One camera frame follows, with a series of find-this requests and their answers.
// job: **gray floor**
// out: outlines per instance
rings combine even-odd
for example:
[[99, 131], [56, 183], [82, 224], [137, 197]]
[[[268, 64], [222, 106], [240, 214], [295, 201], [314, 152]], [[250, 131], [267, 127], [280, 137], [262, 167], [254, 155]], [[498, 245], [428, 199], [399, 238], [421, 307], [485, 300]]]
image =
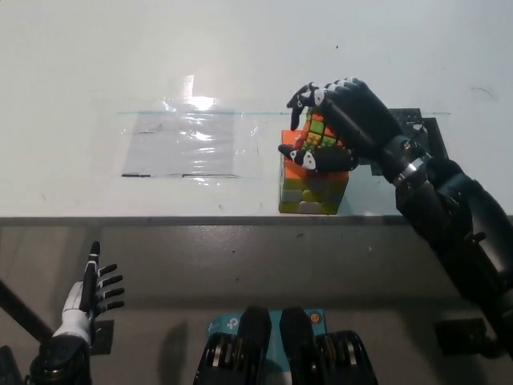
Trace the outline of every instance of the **gray floor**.
[[[92, 359], [97, 384], [190, 384], [205, 327], [248, 304], [326, 309], [331, 331], [362, 337], [380, 384], [507, 384], [502, 358], [444, 358], [432, 322], [479, 315], [433, 254], [403, 226], [3, 228], [0, 277], [43, 319], [60, 310], [92, 240], [127, 289], [112, 355]], [[0, 345], [27, 373], [37, 344], [0, 312]]]

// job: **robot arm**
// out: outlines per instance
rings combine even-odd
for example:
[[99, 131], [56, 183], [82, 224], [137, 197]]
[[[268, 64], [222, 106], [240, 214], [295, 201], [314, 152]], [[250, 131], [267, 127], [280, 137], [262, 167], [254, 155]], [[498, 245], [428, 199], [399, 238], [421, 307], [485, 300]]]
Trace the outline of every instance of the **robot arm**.
[[95, 341], [95, 319], [107, 310], [124, 305], [123, 301], [103, 302], [124, 292], [122, 288], [103, 291], [121, 281], [121, 275], [99, 281], [103, 275], [116, 269], [116, 265], [99, 269], [99, 243], [94, 242], [84, 278], [76, 282], [68, 294], [63, 308], [63, 323], [50, 341], [39, 347], [39, 355], [30, 365], [29, 383], [91, 384], [89, 350]]
[[402, 134], [385, 105], [355, 78], [303, 86], [289, 101], [321, 110], [355, 156], [377, 162], [396, 206], [426, 239], [459, 293], [476, 303], [513, 358], [513, 225], [497, 201], [453, 161], [431, 158]]

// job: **white table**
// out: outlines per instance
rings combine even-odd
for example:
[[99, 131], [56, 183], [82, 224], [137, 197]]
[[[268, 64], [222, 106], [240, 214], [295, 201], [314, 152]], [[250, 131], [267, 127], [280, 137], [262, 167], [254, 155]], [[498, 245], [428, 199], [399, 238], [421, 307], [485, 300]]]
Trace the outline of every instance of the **white table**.
[[[277, 213], [277, 112], [303, 83], [346, 75], [437, 117], [449, 155], [513, 214], [512, 13], [477, 0], [0, 1], [0, 221], [290, 220]], [[185, 75], [193, 96], [272, 112], [254, 115], [256, 177], [120, 177], [135, 115], [110, 118], [175, 96]], [[352, 175], [341, 213], [398, 215], [369, 173]]]

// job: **white robotic hand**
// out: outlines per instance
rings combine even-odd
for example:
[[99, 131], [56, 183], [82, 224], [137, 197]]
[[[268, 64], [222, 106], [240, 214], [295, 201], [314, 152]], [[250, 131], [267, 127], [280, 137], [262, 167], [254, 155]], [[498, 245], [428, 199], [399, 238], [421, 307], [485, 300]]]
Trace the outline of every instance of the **white robotic hand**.
[[112, 273], [117, 265], [99, 269], [99, 242], [93, 242], [86, 271], [82, 281], [76, 282], [67, 297], [63, 309], [63, 324], [55, 331], [54, 337], [68, 334], [82, 338], [89, 347], [95, 339], [95, 319], [107, 310], [124, 306], [123, 301], [105, 302], [109, 298], [124, 293], [123, 288], [105, 290], [123, 279], [122, 275], [99, 280]]

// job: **metal ring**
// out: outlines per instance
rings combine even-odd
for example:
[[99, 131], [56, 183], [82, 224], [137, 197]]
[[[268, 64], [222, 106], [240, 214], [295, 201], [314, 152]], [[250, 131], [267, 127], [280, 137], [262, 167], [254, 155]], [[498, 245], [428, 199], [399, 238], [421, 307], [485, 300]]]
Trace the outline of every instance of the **metal ring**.
[[413, 162], [411, 162], [410, 164], [408, 164], [406, 166], [406, 168], [404, 170], [402, 170], [402, 172], [397, 175], [397, 177], [394, 179], [394, 181], [392, 182], [392, 184], [395, 186], [395, 187], [399, 187], [399, 185], [408, 177], [408, 176], [412, 176], [414, 173], [416, 173], [418, 171], [418, 169], [420, 168], [420, 166], [422, 166], [424, 164], [424, 161], [426, 159], [429, 159], [429, 156], [426, 155], [426, 156], [423, 156], [423, 157], [420, 157], [420, 158], [417, 158], [416, 160], [414, 160]]

